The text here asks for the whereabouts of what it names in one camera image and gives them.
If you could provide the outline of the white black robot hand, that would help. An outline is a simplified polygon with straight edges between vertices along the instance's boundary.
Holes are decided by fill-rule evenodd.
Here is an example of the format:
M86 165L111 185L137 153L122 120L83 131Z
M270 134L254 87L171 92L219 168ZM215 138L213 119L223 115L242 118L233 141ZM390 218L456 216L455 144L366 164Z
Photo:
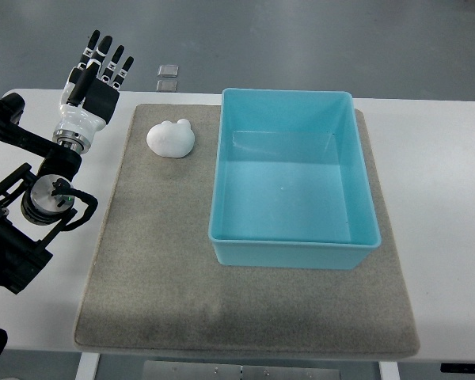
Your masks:
M94 30L71 70L59 101L61 120L52 137L60 146L85 153L95 134L109 124L134 62L131 56L122 59L122 45L107 60L111 45L111 36L102 37L99 30Z

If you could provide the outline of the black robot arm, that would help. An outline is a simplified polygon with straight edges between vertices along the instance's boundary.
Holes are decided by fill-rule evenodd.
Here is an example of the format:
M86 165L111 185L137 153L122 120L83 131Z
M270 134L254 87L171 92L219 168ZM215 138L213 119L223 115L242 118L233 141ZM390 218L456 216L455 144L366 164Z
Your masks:
M48 245L61 232L88 222L97 199L72 185L82 163L82 148L70 140L56 143L26 131L19 122L24 99L10 93L0 99L0 141L43 158L34 173L20 165L0 182L0 286L18 294L48 264ZM51 226L40 240L33 240L9 219L9 207L18 202L25 219L37 226Z

